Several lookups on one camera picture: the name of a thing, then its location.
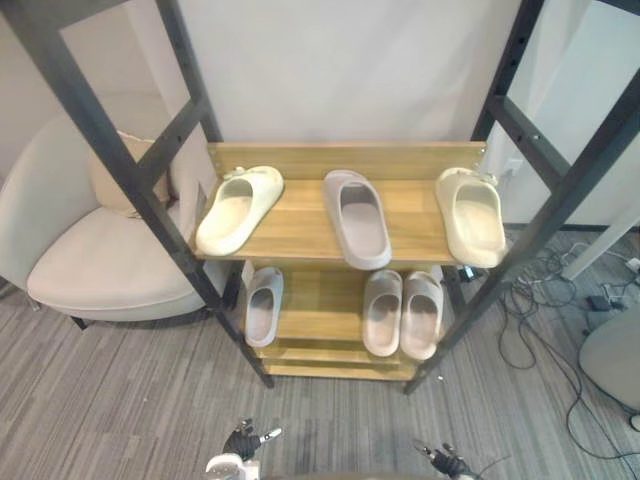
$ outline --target white armchair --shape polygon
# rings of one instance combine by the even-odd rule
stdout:
[[[170,118],[158,97],[101,99],[120,130],[156,138]],[[90,320],[154,320],[204,304],[143,220],[102,208],[89,180],[91,149],[65,115],[47,124],[0,192],[0,275],[55,310]],[[213,167],[178,156],[170,167],[176,201],[168,213],[185,239]],[[205,265],[222,292],[227,265]]]

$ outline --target gray stool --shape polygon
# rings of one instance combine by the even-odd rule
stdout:
[[[602,390],[640,411],[640,305],[594,330],[580,349],[579,362]],[[640,431],[640,415],[629,423]]]

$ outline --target floor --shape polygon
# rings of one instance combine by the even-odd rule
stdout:
[[[593,238],[561,232],[552,245],[566,251]],[[613,248],[637,257],[640,236]],[[621,260],[605,256],[578,277],[578,299],[600,293],[601,282],[628,278]],[[469,284],[467,293],[477,287]],[[640,302],[639,295],[630,287],[625,301]],[[259,451],[265,476],[435,475],[411,447],[417,437],[453,443],[476,471],[508,455],[486,480],[632,478],[621,461],[590,458],[571,443],[563,420],[572,393],[540,348],[531,370],[501,360],[502,322],[492,308],[410,397],[400,384],[330,379],[276,378],[276,388],[266,390],[203,315],[94,323],[82,332],[50,309],[33,312],[13,293],[0,301],[0,478],[200,480],[243,417],[261,431],[284,429]],[[544,308],[531,322],[575,361],[583,311]],[[511,326],[507,351],[526,362],[514,332]],[[640,433],[612,400],[590,386],[588,401],[620,449],[640,450]],[[576,411],[573,424],[585,443],[610,453],[584,412]],[[640,457],[629,461],[640,475]]]

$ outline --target metal frame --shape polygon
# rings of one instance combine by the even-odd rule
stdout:
[[[265,371],[262,361],[244,342],[239,328],[225,314],[225,307],[233,305],[237,299],[242,262],[234,264],[233,275],[223,294],[224,298],[221,298],[204,273],[202,262],[195,259],[152,191],[152,185],[169,167],[182,143],[198,123],[202,125],[209,142],[222,139],[197,70],[197,62],[177,0],[156,0],[156,3],[191,99],[138,165],[131,158],[59,33],[61,28],[124,1],[126,0],[58,0],[55,6],[51,6],[51,2],[41,0],[4,0],[0,2],[0,8],[65,110],[131,203],[207,306],[213,310],[220,324],[265,385],[272,387],[273,379]],[[600,1],[640,14],[638,0]],[[407,382],[404,388],[407,394],[418,387],[493,304],[504,288],[510,285],[523,262],[534,256],[562,226],[640,129],[640,73],[633,77],[573,165],[562,157],[506,96],[543,4],[544,0],[522,1],[472,140],[486,140],[497,120],[552,190],[552,194],[502,263],[491,271],[478,293],[468,303],[462,294],[455,268],[443,268],[444,281],[457,319],[440,342],[435,355],[423,362],[414,378]]]
[[[525,0],[521,5],[517,17],[519,20],[516,21],[509,37],[501,68],[506,64],[505,58],[513,58],[521,53],[519,39],[527,38],[535,23],[535,18],[522,18],[522,15],[537,16],[541,3]],[[407,382],[404,387],[406,394],[412,393],[420,385],[449,350],[498,299],[504,289],[511,284],[511,279],[518,276],[523,263],[545,246],[640,131],[640,71],[636,72],[573,165],[562,157],[526,115],[505,96],[509,83],[513,80],[512,72],[498,69],[495,78],[494,86],[487,96],[483,112],[478,119],[473,134],[474,139],[486,140],[491,125],[498,120],[534,170],[551,189],[551,196],[468,303],[464,301],[460,291],[455,269],[452,267],[443,269],[445,283],[454,313],[456,313],[456,321],[438,344],[435,355],[423,362],[413,379]]]
[[[153,193],[153,185],[169,167],[198,123],[202,125],[208,141],[221,140],[177,1],[156,0],[156,3],[191,99],[149,148],[139,165],[120,139],[60,34],[61,28],[121,3],[124,1],[3,0],[0,8],[36,67],[109,173],[263,383],[271,388],[273,378],[256,352],[246,344],[238,326],[227,317],[224,302],[204,272],[203,262],[193,256]]]

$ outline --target wooden shelf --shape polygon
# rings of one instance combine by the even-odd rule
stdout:
[[[258,265],[322,264],[347,268],[324,208],[321,180],[286,180],[282,197],[245,245],[232,255]],[[391,239],[388,268],[450,264],[433,181],[373,180]],[[209,258],[196,250],[199,258]]]
[[[344,342],[340,345],[337,342],[278,340],[268,347],[260,348],[256,351],[260,358],[271,361],[337,362],[364,365],[403,365],[411,363],[400,352],[396,352],[389,357],[371,355],[364,348],[362,342]]]
[[[245,245],[229,259],[273,265],[284,274],[277,339],[256,349],[273,375],[410,380],[417,363],[396,352],[371,355],[362,343],[362,296],[371,272],[354,270],[342,257],[325,211],[323,178],[330,170],[360,172],[375,187],[385,213],[393,257],[386,268],[426,270],[456,263],[447,248],[434,195],[443,170],[473,168],[482,142],[429,144],[246,145],[212,144],[220,176],[236,166],[270,165],[285,189]],[[215,198],[212,194],[204,212]],[[191,245],[201,259],[208,257]]]
[[[292,377],[324,377],[324,378],[352,378],[361,380],[390,380],[407,381],[413,378],[415,368],[397,367],[381,368],[377,365],[363,367],[334,367],[331,365],[273,365],[266,363],[267,372],[272,375]]]
[[[218,169],[273,165],[285,178],[285,190],[278,203],[245,245],[230,257],[251,260],[257,266],[349,268],[325,211],[322,178],[323,172],[333,168],[350,168],[367,175],[380,196],[393,250],[388,268],[408,270],[453,264],[455,260],[447,247],[434,196],[434,182],[447,166],[472,166],[482,155],[482,145],[478,142],[435,144],[431,148],[215,145],[211,151]],[[194,253],[201,259],[215,258],[195,246]]]
[[[413,375],[416,362],[400,351],[376,357],[362,343],[368,272],[284,269],[283,274],[277,340],[256,349],[274,375],[387,380]]]

